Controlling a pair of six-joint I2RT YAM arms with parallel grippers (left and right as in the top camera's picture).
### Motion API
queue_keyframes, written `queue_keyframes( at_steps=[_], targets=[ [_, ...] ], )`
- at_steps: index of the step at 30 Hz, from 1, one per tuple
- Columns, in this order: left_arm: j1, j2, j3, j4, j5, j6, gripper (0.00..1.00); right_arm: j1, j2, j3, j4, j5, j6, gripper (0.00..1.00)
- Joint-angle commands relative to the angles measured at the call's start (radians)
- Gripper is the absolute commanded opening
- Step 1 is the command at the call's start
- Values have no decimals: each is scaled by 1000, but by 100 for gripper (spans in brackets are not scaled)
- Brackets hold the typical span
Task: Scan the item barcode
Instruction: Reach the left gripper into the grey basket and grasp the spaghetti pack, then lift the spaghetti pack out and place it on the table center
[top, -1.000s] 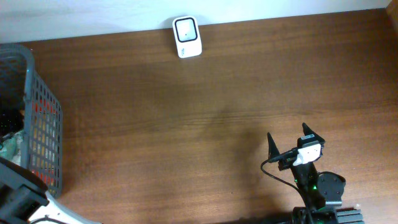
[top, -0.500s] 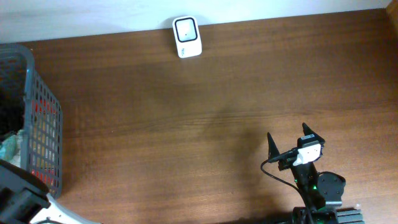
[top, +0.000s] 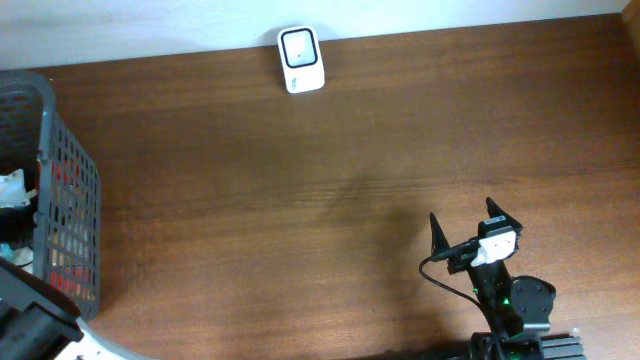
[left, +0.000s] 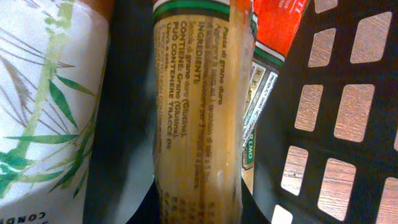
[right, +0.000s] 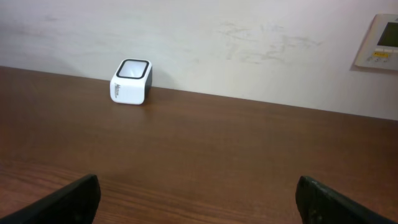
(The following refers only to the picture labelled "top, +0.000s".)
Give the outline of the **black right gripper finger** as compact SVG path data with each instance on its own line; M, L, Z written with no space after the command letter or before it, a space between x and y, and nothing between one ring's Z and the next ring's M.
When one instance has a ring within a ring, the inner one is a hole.
M429 214L431 228L431 253L441 254L450 249L449 242L434 213Z
M491 218L504 217L507 223L513 228L516 233L520 233L523 230L523 225L500 208L497 203L491 198L486 198L487 211Z

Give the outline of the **white hair product tube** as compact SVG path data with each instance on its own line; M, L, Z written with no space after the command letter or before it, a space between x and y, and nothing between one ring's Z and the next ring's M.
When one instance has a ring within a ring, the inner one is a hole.
M29 206L31 200L37 195L37 189L26 186L23 169L1 176L0 207L2 209Z

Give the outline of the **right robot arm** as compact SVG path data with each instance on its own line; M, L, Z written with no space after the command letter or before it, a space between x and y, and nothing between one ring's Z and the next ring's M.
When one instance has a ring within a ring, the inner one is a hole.
M474 297L426 274L426 280L474 304L489 330L476 332L456 349L434 354L434 359L542 359L542 334L550 330L549 317L556 289L539 278L512 276L505 261L516 254L523 225L486 199L489 218L478 224L477 235L451 246L436 216L429 215L431 254L421 266L445 261L453 275L468 274Z

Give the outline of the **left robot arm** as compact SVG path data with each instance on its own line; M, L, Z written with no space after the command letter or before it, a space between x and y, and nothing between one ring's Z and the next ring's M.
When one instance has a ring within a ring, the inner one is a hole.
M63 293L1 261L1 360L140 357L96 334Z

